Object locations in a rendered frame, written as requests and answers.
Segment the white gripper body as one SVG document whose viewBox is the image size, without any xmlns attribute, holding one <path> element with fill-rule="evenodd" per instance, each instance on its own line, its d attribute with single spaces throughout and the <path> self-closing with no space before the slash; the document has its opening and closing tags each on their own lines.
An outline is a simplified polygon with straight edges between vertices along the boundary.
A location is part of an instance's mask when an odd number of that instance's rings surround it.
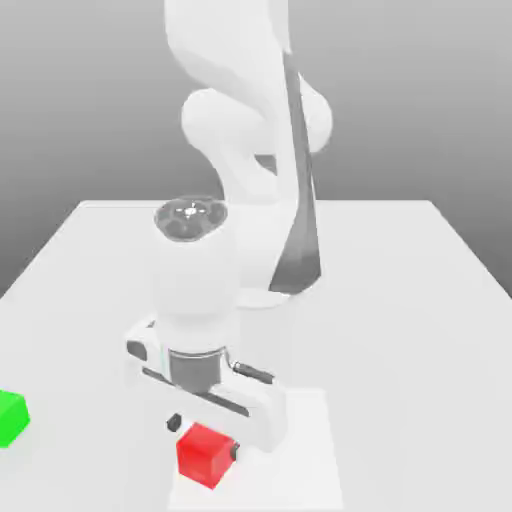
<svg viewBox="0 0 512 512">
<path fill-rule="evenodd" d="M 273 374 L 227 355 L 166 355 L 166 365 L 150 356 L 131 358 L 164 385 L 171 410 L 187 421 L 267 453 L 285 437 L 286 390 Z"/>
</svg>

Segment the small red cube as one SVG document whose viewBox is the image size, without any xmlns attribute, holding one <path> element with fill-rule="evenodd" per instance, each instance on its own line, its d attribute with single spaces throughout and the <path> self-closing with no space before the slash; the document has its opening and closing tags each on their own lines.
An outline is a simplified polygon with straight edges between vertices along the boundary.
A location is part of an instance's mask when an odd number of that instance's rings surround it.
<svg viewBox="0 0 512 512">
<path fill-rule="evenodd" d="M 193 423 L 176 443 L 178 472 L 214 489 L 234 462 L 235 441 L 199 423 Z"/>
</svg>

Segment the small green cube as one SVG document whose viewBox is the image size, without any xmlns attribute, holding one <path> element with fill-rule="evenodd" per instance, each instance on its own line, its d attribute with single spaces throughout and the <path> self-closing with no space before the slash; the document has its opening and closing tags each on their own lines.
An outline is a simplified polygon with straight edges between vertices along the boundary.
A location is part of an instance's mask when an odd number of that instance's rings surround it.
<svg viewBox="0 0 512 512">
<path fill-rule="evenodd" d="M 0 390 L 0 448 L 8 448 L 30 423 L 25 397 Z"/>
</svg>

